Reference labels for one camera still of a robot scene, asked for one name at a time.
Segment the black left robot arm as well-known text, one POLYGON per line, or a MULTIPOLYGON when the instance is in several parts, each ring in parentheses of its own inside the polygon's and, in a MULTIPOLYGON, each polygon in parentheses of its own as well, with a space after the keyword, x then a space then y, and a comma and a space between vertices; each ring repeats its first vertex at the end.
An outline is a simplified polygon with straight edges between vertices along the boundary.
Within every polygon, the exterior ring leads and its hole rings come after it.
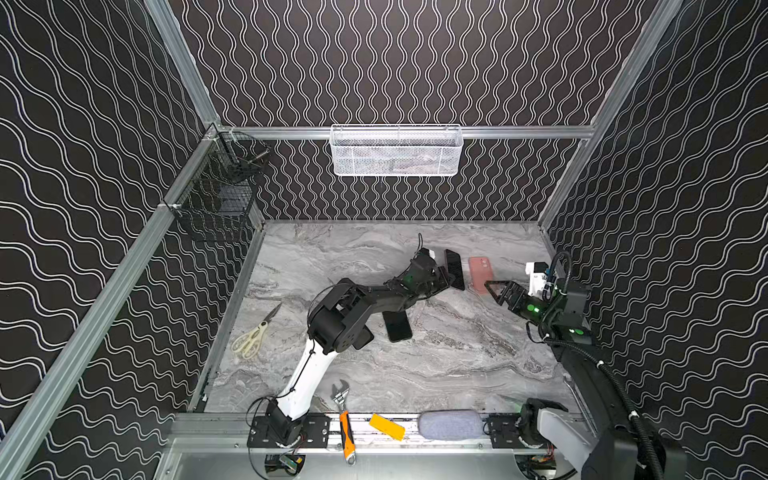
POLYGON ((368 286, 343 278, 310 308, 307 340, 287 385, 268 399, 257 419, 267 438, 278 446, 298 441, 311 401, 336 356, 350 348, 361 350, 374 340, 367 322, 380 314, 389 341, 412 337, 408 310, 449 289, 454 276, 439 265, 431 250, 421 247, 408 267, 381 285, 368 286))

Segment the black phone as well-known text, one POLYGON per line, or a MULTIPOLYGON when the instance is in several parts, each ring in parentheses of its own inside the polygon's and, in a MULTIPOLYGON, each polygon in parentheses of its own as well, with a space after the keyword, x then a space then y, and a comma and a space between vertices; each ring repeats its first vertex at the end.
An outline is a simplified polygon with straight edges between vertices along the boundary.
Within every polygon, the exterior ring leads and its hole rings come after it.
POLYGON ((382 316, 390 342, 398 343, 413 337, 412 328, 405 311, 383 312, 382 316))

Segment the pink phone case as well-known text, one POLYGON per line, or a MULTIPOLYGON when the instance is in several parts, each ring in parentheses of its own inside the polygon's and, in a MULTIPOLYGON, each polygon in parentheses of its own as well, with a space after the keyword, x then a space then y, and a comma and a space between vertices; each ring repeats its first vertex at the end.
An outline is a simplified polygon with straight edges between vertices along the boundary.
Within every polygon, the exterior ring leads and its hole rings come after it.
POLYGON ((490 260, 487 257, 470 257, 468 266, 474 291, 479 295, 488 295, 485 283, 493 279, 490 260))

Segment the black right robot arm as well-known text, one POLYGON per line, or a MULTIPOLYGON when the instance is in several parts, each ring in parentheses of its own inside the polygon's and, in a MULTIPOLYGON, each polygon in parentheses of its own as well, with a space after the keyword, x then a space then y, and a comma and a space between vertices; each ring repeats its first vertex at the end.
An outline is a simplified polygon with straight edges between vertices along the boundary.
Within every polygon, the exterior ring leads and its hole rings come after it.
POLYGON ((557 279, 540 297, 512 280, 490 280, 485 288, 525 319, 530 340, 551 349, 584 417, 577 423, 559 403, 530 399, 518 421, 522 442, 553 446, 582 479, 684 478, 684 450, 652 430, 589 330, 586 286, 557 279))

